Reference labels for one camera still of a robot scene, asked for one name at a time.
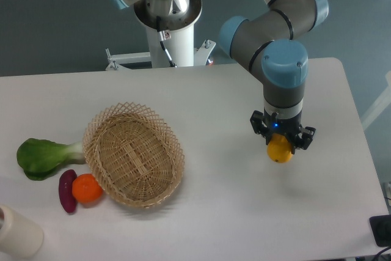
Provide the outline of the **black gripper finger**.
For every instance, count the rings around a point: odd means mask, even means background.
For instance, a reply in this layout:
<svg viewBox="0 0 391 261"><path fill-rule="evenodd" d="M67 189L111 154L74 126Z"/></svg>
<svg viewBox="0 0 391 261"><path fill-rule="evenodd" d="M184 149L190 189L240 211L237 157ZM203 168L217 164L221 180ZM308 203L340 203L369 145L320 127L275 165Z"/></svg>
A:
<svg viewBox="0 0 391 261"><path fill-rule="evenodd" d="M266 134L266 127L263 124L264 115L262 112L255 110L250 117L250 124L255 134L264 136Z"/></svg>
<svg viewBox="0 0 391 261"><path fill-rule="evenodd" d="M313 141L313 137L316 133L314 127L299 127L299 133L295 135L293 139L292 154L296 153L296 150L307 150Z"/></svg>

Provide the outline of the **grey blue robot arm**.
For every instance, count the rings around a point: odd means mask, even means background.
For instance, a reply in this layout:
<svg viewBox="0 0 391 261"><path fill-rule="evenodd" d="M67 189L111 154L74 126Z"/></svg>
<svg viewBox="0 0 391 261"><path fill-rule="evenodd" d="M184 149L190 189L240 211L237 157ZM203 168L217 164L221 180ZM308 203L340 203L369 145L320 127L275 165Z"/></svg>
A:
<svg viewBox="0 0 391 261"><path fill-rule="evenodd" d="M194 23L201 0L113 0L120 9L133 7L147 32L151 63L158 67L193 66ZM308 55L297 38L321 24L327 0L264 0L268 11L254 20L233 17L219 33L219 45L263 85L263 110L250 122L268 152L292 155L313 141L315 129L301 125Z"/></svg>

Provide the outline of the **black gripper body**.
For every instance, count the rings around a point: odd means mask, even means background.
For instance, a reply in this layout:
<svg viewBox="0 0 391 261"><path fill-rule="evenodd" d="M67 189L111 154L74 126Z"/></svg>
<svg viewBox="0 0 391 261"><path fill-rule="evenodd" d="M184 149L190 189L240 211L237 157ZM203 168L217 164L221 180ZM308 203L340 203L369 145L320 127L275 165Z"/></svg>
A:
<svg viewBox="0 0 391 261"><path fill-rule="evenodd" d="M291 145L301 144L300 127L302 112L290 119L278 119L267 112L261 114L262 122L266 128L261 132L261 135L265 138L266 145L271 141L273 134L284 136Z"/></svg>

